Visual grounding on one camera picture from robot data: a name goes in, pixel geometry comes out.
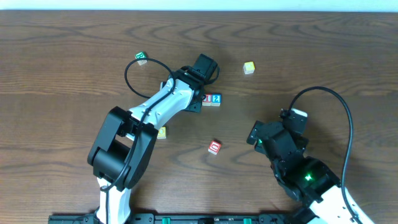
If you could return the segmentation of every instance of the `green led indicator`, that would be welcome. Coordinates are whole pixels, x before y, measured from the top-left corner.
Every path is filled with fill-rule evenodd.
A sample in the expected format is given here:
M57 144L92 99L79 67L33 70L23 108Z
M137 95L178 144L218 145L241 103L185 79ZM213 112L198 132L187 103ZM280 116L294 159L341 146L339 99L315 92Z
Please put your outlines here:
M311 174L307 174L307 175L305 176L305 179L306 179L307 181L312 180Z

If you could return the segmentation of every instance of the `cube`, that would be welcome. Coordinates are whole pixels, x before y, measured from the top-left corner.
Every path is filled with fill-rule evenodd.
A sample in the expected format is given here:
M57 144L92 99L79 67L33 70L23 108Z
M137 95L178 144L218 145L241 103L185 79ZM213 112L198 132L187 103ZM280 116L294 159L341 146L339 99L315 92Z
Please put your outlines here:
M221 95L220 94L213 94L211 96L211 105L212 106L220 106L221 104Z
M201 102L202 106L211 106L211 94L205 94L203 101Z
M136 59L137 58L146 58L146 57L147 57L147 55L144 52L139 52L138 54L136 54ZM139 65L143 65L143 64L147 63L147 60L139 60L139 61L137 61L137 63Z
M213 153L214 155L217 155L220 148L221 148L220 143L212 141L209 146L209 152Z
M243 71L244 73L247 74L252 74L254 72L254 62L246 62L243 65Z
M157 139L165 139L166 138L166 127L161 127L159 132L157 133Z

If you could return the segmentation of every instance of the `green cube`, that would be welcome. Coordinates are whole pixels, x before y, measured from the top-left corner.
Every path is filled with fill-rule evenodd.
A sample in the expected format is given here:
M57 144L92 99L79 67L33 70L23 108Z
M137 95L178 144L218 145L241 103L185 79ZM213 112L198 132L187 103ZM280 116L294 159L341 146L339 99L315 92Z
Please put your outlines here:
M146 58L146 57L147 57L147 55L144 52L139 52L138 54L136 54L136 58ZM139 65L143 65L143 64L147 63L147 60L139 60L139 61L137 61L137 63Z

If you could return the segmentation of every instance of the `wood grain surface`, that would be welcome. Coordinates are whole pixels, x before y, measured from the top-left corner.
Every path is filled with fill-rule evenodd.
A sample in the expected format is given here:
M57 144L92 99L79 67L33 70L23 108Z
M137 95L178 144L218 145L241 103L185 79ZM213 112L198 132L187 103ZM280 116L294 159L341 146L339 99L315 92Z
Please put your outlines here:
M219 108L180 112L158 140L131 206L159 213L286 212L300 206L277 185L267 158L246 144L256 120L278 120L300 90L341 93L355 135L347 187L376 223L398 220L398 14L327 12L0 12L0 223L46 223L87 213L99 186L86 163L108 111L144 99L123 78L140 51L175 70L200 53L221 67L206 87ZM256 71L244 75L243 63ZM167 72L134 65L151 95ZM307 154L340 176L348 122L338 100L314 91ZM222 141L217 156L207 147Z

